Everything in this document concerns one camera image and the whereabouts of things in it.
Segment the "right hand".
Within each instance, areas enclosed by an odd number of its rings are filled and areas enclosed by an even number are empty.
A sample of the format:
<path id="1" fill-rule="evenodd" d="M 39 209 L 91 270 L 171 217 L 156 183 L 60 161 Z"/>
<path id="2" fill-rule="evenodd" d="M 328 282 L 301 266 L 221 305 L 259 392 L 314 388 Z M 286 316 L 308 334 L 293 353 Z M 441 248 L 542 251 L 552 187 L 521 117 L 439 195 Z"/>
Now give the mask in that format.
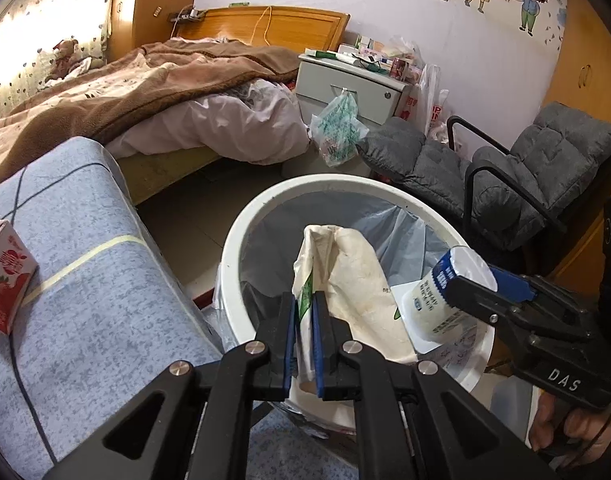
<path id="1" fill-rule="evenodd" d="M 572 451 L 565 455 L 563 463 L 578 466 L 592 463 L 598 460 L 611 441 L 611 422 L 604 429 L 609 413 L 594 414 L 577 408 L 571 411 L 565 420 L 555 422 L 555 408 L 557 399 L 550 393 L 542 392 L 537 401 L 537 412 L 535 413 L 532 426 L 529 431 L 529 442 L 534 452 L 539 452 L 551 446 L 555 439 L 557 429 L 563 430 L 567 439 L 575 439 L 581 442 L 578 451 Z"/>

